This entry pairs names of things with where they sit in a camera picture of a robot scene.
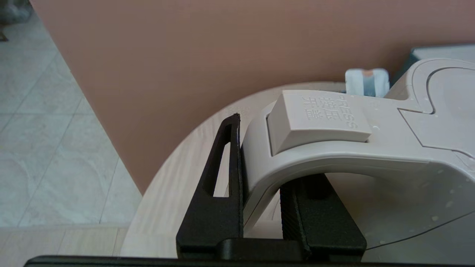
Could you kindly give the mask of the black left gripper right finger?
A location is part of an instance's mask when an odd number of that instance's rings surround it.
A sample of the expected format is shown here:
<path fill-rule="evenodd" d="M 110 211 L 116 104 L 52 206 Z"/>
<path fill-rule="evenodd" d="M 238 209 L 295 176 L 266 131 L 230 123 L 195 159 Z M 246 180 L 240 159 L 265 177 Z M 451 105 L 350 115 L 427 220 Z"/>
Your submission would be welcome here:
<path fill-rule="evenodd" d="M 361 259 L 366 238 L 325 174 L 294 179 L 280 189 L 283 239 L 305 259 Z"/>

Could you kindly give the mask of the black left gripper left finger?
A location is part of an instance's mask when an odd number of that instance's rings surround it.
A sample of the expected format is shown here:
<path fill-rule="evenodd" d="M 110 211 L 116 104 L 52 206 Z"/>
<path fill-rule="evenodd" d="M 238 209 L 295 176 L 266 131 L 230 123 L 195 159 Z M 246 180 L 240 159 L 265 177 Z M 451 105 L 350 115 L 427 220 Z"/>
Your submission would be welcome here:
<path fill-rule="evenodd" d="M 215 197 L 214 191 L 226 144 L 230 145 L 228 197 Z M 243 177 L 240 148 L 240 115 L 224 119 L 200 176 L 189 207 L 176 235 L 178 258 L 213 258 L 224 240 L 242 238 Z"/>

